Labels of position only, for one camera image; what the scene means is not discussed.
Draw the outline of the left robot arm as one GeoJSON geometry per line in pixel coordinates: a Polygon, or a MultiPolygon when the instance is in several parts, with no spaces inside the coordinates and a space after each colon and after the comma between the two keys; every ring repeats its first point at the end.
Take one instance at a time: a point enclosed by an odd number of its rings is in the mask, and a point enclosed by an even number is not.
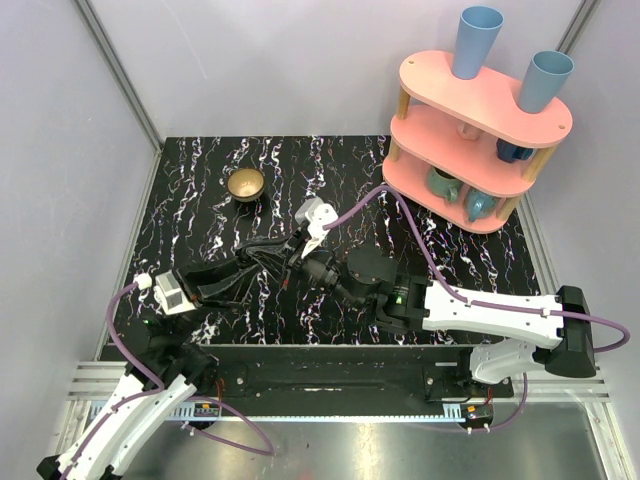
{"type": "Polygon", "coordinates": [[[176,268],[151,276],[138,274],[109,302],[106,322],[127,365],[106,404],[80,438],[62,454],[44,458],[36,471],[43,479],[120,479],[141,447],[184,402],[194,406],[184,421],[200,431],[212,413],[223,410],[221,396],[239,396],[247,370],[223,362],[193,342],[201,307],[242,304],[261,266],[240,255],[208,265],[176,268]],[[152,290],[162,314],[148,322],[147,349],[132,353],[116,332],[115,311],[123,296],[152,290]]]}

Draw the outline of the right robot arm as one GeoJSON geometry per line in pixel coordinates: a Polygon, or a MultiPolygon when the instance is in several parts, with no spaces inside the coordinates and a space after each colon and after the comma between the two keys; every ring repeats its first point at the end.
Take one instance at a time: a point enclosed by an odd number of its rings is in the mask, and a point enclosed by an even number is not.
{"type": "Polygon", "coordinates": [[[398,262],[364,245],[338,261],[307,245],[260,241],[235,254],[282,281],[302,277],[350,307],[368,310],[377,327],[393,334],[455,330],[500,337],[475,347],[454,371],[466,396],[516,373],[544,370],[565,378],[596,374],[592,328],[582,291],[563,287],[554,295],[492,294],[400,271],[398,262]]]}

